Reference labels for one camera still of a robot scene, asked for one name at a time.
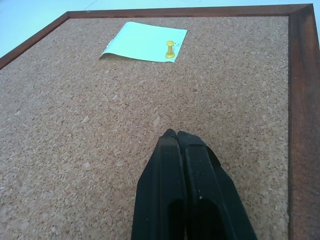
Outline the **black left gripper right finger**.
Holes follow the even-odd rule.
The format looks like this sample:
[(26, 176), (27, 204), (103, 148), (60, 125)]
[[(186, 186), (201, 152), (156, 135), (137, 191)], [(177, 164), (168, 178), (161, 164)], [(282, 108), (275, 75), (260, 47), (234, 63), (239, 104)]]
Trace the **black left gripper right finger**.
[(196, 135), (177, 134), (187, 190), (189, 240), (255, 240), (257, 236), (232, 179)]

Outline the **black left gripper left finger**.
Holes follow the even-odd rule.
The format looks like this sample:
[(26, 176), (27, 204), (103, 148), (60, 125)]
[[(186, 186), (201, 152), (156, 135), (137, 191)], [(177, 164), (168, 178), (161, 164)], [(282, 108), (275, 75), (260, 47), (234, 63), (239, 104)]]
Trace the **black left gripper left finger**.
[(178, 136), (168, 129), (158, 139), (138, 180), (131, 239), (184, 239), (186, 199)]

